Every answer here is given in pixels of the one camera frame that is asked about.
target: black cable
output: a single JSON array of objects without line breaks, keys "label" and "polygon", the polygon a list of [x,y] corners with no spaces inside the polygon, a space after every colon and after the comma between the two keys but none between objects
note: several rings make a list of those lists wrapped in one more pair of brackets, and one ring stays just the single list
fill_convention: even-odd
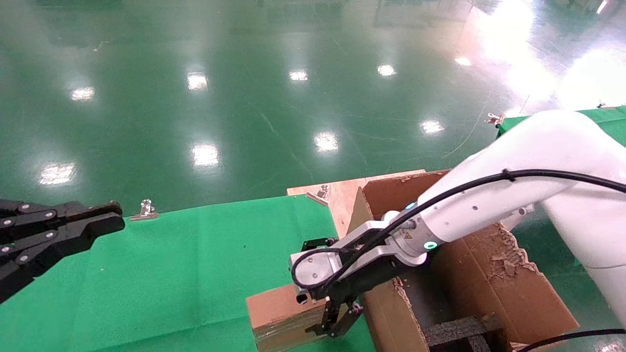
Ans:
[{"label": "black cable", "polygon": [[[464,192],[474,187],[478,187],[480,185],[485,185],[485,184],[489,184],[489,183],[496,182],[496,181],[502,181],[502,180],[508,180],[510,182],[514,182],[515,179],[518,179],[520,177],[552,177],[556,179],[574,180],[574,181],[594,184],[594,185],[606,187],[612,190],[616,190],[622,193],[626,193],[626,185],[624,184],[620,184],[618,182],[611,181],[611,180],[601,179],[600,177],[596,177],[596,176],[585,175],[583,173],[559,171],[559,170],[545,170],[545,169],[529,169],[529,170],[517,170],[517,171],[509,171],[507,169],[504,169],[501,173],[497,173],[495,175],[490,175],[490,176],[485,176],[480,179],[469,181],[469,182],[466,182],[465,184],[456,186],[452,189],[449,189],[433,197],[432,199],[427,200],[425,203],[421,205],[417,205],[411,208],[409,211],[407,211],[406,213],[404,213],[397,219],[393,220],[387,227],[380,230],[380,232],[378,232],[376,235],[372,236],[372,238],[370,238],[370,240],[367,241],[359,250],[355,251],[355,253],[350,258],[348,258],[348,260],[346,260],[345,263],[342,263],[342,266],[333,275],[331,275],[330,277],[328,277],[327,279],[321,282],[318,282],[315,285],[306,285],[306,286],[301,286],[301,287],[304,289],[310,289],[310,288],[322,286],[323,291],[328,290],[328,287],[334,282],[336,282],[348,270],[348,268],[350,268],[350,266],[353,265],[363,254],[365,254],[367,251],[370,251],[381,240],[389,237],[391,233],[394,230],[396,230],[396,228],[398,228],[398,226],[403,224],[408,219],[419,214],[423,210],[427,209],[428,207],[431,207],[434,204],[437,204],[438,202],[444,199],[447,199],[455,194]],[[314,251],[316,251],[315,253],[335,252],[335,249],[336,248],[321,248],[321,249],[315,249]],[[311,253],[311,254],[307,253],[305,254],[305,256],[309,257],[313,254],[314,253]],[[299,264],[302,261],[301,259],[303,257],[300,257],[298,260],[296,260],[296,262],[291,268],[291,276],[294,279],[294,282],[296,284],[298,284],[299,282],[295,277],[295,269],[297,267],[297,264]]]},{"label": "black cable", "polygon": [[292,280],[294,280],[294,284],[298,285],[299,287],[301,287],[303,289],[312,289],[312,288],[315,288],[315,287],[320,285],[319,282],[317,284],[313,284],[313,285],[303,284],[295,276],[295,268],[304,259],[307,259],[308,257],[312,256],[313,254],[317,254],[317,253],[347,253],[347,252],[351,252],[351,251],[356,251],[356,250],[355,249],[348,249],[348,248],[317,248],[317,249],[313,249],[313,250],[311,250],[309,252],[306,252],[305,254],[300,256],[298,259],[296,259],[294,264],[291,267],[291,278],[292,278]]},{"label": "black cable", "polygon": [[624,329],[603,329],[603,330],[590,330],[590,331],[581,331],[578,333],[565,334],[561,336],[556,336],[549,339],[544,339],[536,343],[529,344],[528,346],[519,350],[519,352],[528,352],[537,347],[545,346],[547,344],[556,343],[559,341],[569,340],[569,339],[577,339],[584,338],[587,336],[601,336],[601,335],[616,335],[616,334],[626,334],[626,330]]}]

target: green floor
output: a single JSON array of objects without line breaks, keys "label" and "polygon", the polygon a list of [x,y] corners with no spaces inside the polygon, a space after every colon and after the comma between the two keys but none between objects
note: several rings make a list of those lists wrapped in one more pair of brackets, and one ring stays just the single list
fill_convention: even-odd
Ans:
[{"label": "green floor", "polygon": [[[1,196],[132,215],[453,167],[495,139],[488,112],[625,102],[625,19],[623,0],[3,0]],[[540,267],[565,292],[556,248]],[[614,326],[577,313],[602,302],[582,287],[579,320]]]}]

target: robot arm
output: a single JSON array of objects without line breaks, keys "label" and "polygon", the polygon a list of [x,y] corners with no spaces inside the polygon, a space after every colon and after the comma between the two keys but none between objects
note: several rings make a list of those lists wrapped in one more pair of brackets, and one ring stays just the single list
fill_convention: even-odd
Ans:
[{"label": "robot arm", "polygon": [[[381,221],[366,222],[331,245],[333,252],[304,251],[291,255],[290,267],[297,264],[292,275],[299,291],[308,292],[314,299],[330,298],[327,306],[332,314],[325,315],[323,322],[311,330],[330,336],[345,333],[347,323],[335,323],[335,310],[341,303],[353,308],[349,312],[360,314],[362,309],[354,303],[360,293],[422,264],[429,250],[535,203],[544,206],[567,246],[626,326],[626,194],[576,180],[523,177],[467,189],[406,219],[389,237],[348,268],[342,268],[355,248],[368,243],[413,207],[503,169],[529,168],[583,173],[624,184],[626,150],[580,113],[545,111],[534,115],[452,169],[420,195],[415,204],[409,204],[402,212],[389,212]],[[340,270],[344,272],[338,280],[319,285]],[[348,314],[348,320],[356,319]]]}]

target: small cardboard box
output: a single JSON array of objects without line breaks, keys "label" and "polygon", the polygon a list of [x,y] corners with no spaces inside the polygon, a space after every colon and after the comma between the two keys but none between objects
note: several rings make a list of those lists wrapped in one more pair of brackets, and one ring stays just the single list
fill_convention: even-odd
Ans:
[{"label": "small cardboard box", "polygon": [[[369,182],[357,192],[348,231],[387,211],[402,210],[446,172]],[[546,277],[500,224],[441,246],[429,268],[455,319],[495,313],[508,341],[530,344],[579,327]],[[394,279],[362,296],[378,352],[427,352],[403,284]]]}]

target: cardboard box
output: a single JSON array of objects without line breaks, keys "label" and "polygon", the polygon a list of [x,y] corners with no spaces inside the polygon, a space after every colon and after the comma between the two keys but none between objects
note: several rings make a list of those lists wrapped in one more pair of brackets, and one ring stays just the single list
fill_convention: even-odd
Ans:
[{"label": "cardboard box", "polygon": [[[445,173],[369,182],[357,192],[348,231],[389,210],[404,209]],[[508,341],[530,344],[579,327],[526,251],[499,224],[441,246],[432,253],[429,270],[454,319],[495,313]],[[429,351],[423,322],[416,318],[402,280],[378,285],[361,299],[378,352]]]}]

